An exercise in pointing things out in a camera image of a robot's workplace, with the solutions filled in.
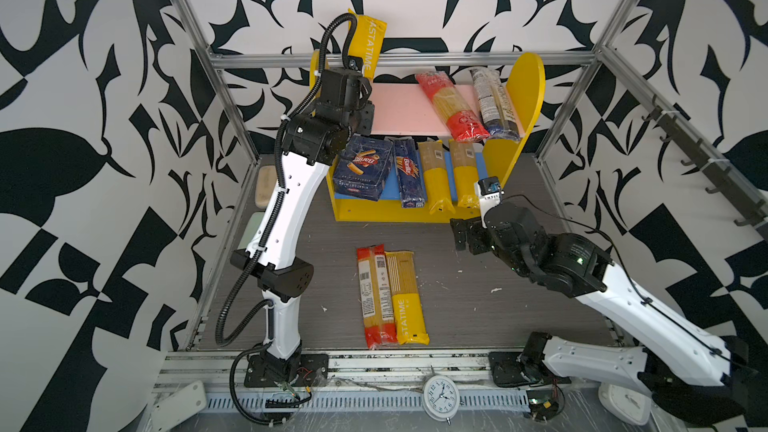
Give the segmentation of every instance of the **white bracket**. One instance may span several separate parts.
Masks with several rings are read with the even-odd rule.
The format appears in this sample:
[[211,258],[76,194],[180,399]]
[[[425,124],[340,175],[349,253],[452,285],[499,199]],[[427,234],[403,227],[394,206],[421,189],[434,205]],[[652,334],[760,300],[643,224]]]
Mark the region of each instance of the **white bracket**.
[[196,380],[152,409],[152,432],[165,432],[207,407],[203,382]]

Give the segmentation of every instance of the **aluminum frame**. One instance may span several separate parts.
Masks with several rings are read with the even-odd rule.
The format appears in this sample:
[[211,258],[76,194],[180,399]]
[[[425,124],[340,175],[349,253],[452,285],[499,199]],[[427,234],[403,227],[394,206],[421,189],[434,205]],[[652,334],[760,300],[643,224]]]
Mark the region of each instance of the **aluminum frame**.
[[[308,354],[329,355],[328,382],[323,388],[334,390],[418,388],[434,374],[447,375],[462,388],[495,388],[488,362],[488,353],[492,351],[520,352],[522,348],[304,350]],[[194,380],[202,380],[209,392],[228,391],[229,370],[238,353],[238,350],[168,353],[153,392],[172,393]],[[246,369],[247,360],[243,359],[235,373],[238,390],[278,390],[277,387],[245,388],[242,383]]]
[[[411,52],[383,53],[379,56],[376,67],[416,67],[416,66],[504,66],[513,64],[525,52]],[[536,52],[545,65],[586,65],[594,59],[590,50],[572,50],[565,52]],[[309,67],[311,53],[293,55],[222,55],[211,53],[210,62],[214,68],[226,69],[270,69],[283,67]],[[341,54],[328,54],[328,65],[341,66]]]
[[[677,123],[684,132],[684,134],[691,139],[692,142],[700,143],[701,149],[705,150],[706,156],[710,158],[710,162],[706,166],[718,167],[722,170],[730,170],[727,173],[728,176],[734,181],[736,187],[748,197],[752,203],[758,203],[763,199],[762,209],[763,211],[768,208],[764,205],[763,193],[754,186],[752,182],[742,174],[737,168],[735,168],[730,160],[726,158],[720,150],[711,144],[711,142],[704,138],[696,127],[694,127],[683,115],[678,112],[669,101],[667,101],[659,92],[654,88],[643,76],[635,69],[627,60],[612,47],[601,47],[597,54],[598,60],[600,60],[610,72],[612,72],[616,79],[632,94],[632,96],[638,100],[638,102],[649,112],[655,109],[657,106],[661,108],[663,113],[674,114],[677,116]],[[724,196],[726,200],[729,200],[732,205],[736,206],[736,202],[732,201],[727,196]],[[766,239],[766,226],[768,221],[763,219],[762,222],[758,222],[752,225],[752,228],[759,233],[763,239]]]
[[232,127],[235,130],[237,139],[240,140],[240,144],[245,149],[245,154],[250,162],[255,164],[256,160],[259,158],[258,153],[256,152],[254,143],[251,141],[250,135],[245,128],[245,123],[243,122],[240,110],[232,99],[229,88],[226,86],[224,79],[221,78],[220,73],[210,62],[208,43],[200,28],[200,22],[197,20],[197,17],[192,10],[192,5],[190,5],[188,0],[170,0],[170,2],[179,14],[179,20],[192,42],[192,46],[195,53],[197,53],[197,58],[200,60],[200,64],[203,66],[208,81],[214,88],[216,95],[220,98],[222,106],[224,106],[224,113],[226,114],[226,118],[230,120],[230,124],[232,124]]
[[[614,12],[610,16],[608,24],[603,29],[603,33],[600,34],[598,41],[594,44],[592,51],[597,55],[597,52],[608,44],[613,43],[616,36],[624,28],[624,24],[627,22],[627,18],[632,10],[637,6],[640,0],[619,0]],[[600,62],[595,59],[586,70],[582,71],[579,78],[574,82],[573,87],[568,96],[565,98],[560,112],[555,116],[552,121],[552,125],[547,130],[542,144],[536,151],[536,157],[540,160],[546,160],[547,154],[550,153],[554,144],[557,143],[560,134],[562,134],[565,125],[571,119],[571,115],[576,110],[578,101],[581,100],[582,95],[587,91],[587,88],[592,83],[595,74],[600,69]]]

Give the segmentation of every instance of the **spaghetti package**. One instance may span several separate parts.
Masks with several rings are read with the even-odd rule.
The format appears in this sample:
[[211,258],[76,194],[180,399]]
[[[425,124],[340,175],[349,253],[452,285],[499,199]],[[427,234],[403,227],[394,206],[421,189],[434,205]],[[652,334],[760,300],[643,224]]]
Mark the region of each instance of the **spaghetti package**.
[[389,269],[389,283],[392,285],[397,341],[400,345],[429,345],[422,301],[418,296],[416,269],[413,267],[413,252],[388,252],[386,264]]
[[367,15],[357,16],[357,28],[350,44],[350,59],[356,63],[357,69],[370,80],[373,80],[373,73],[379,62],[379,53],[382,50],[385,32],[386,22]]
[[389,169],[392,167],[392,143],[354,135],[339,155],[333,171],[333,187],[339,194],[379,200]]
[[472,74],[472,84],[477,93],[480,116],[485,129],[491,134],[491,139],[520,142],[524,135],[522,124],[498,71],[487,67],[473,67],[469,72]]
[[383,245],[357,249],[362,323],[368,349],[397,342],[395,315],[389,291],[389,274]]
[[400,204],[403,208],[423,207],[427,201],[421,173],[418,170],[418,152],[413,139],[392,139],[395,144],[397,185],[400,187]]
[[475,183],[480,180],[478,165],[475,161],[475,148],[472,144],[448,143],[453,162],[453,181],[456,183],[456,198],[459,207],[480,208],[480,201],[475,194]]
[[424,185],[427,188],[427,208],[430,214],[447,210],[456,212],[451,202],[451,187],[448,184],[445,152],[442,142],[419,142],[418,154],[422,160]]
[[455,140],[477,142],[490,137],[445,72],[417,73],[416,80]]

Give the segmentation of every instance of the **white clock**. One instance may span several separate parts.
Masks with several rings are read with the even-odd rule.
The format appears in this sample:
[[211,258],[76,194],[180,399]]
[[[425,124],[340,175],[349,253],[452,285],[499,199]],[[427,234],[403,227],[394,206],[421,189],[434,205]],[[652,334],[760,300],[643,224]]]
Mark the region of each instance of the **white clock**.
[[446,420],[456,415],[459,405],[458,388],[453,380],[444,375],[429,378],[424,384],[424,409],[435,420]]

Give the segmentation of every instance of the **blue pasta box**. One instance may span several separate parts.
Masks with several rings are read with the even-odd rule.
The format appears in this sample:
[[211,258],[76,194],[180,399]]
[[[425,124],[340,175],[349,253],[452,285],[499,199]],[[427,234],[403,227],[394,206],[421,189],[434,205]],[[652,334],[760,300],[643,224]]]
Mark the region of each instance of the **blue pasta box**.
[[400,188],[400,204],[403,208],[423,207],[427,201],[421,173],[418,170],[418,151],[410,137],[394,139],[397,185]]
[[392,143],[355,134],[339,155],[333,187],[339,194],[378,201],[392,167]]

